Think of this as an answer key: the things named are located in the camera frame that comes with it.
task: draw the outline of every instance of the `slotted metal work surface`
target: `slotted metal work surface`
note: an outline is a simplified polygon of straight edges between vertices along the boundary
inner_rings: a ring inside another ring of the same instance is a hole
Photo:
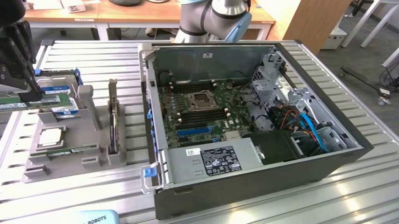
[[[294,41],[282,44],[375,146],[355,163],[318,183],[170,220],[156,220],[152,195],[142,193],[139,180],[139,168],[148,164],[148,153],[138,43],[56,41],[53,46],[40,48],[37,67],[45,70],[78,67],[84,83],[94,86],[96,105],[107,104],[108,80],[119,80],[118,97],[126,105],[128,166],[21,183],[37,111],[15,112],[0,141],[0,222],[59,223],[76,211],[100,209],[116,210],[123,224],[399,222],[398,137],[307,48]],[[302,86],[290,67],[287,74]]]

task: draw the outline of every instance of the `motherboard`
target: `motherboard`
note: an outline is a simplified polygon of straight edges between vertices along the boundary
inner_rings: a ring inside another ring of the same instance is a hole
[[[160,87],[168,147],[226,141],[256,131],[243,94],[246,85],[232,80]]]

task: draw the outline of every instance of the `caster wheel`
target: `caster wheel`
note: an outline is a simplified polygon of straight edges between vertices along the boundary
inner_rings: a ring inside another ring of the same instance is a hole
[[[379,105],[380,105],[380,106],[384,106],[384,104],[386,104],[386,101],[384,101],[383,99],[380,99],[380,98],[379,98],[379,101],[378,101],[378,103],[379,103]]]
[[[67,36],[67,31],[60,30],[60,34],[62,34],[62,36]]]

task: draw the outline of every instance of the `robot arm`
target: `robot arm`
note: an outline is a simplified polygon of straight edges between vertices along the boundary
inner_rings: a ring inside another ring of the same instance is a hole
[[[13,92],[19,102],[31,102],[41,100],[43,91],[32,66],[36,59],[32,55],[31,27],[27,21],[20,21],[24,14],[20,0],[0,1],[0,92],[8,96]],[[0,104],[19,102],[0,97]]]
[[[182,2],[180,30],[175,42],[207,42],[208,33],[236,42],[248,28],[250,1],[186,0]]]

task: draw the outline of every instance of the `warning label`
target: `warning label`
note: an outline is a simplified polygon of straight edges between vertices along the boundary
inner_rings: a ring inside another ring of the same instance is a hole
[[[208,176],[242,170],[232,146],[203,150],[200,156]]]

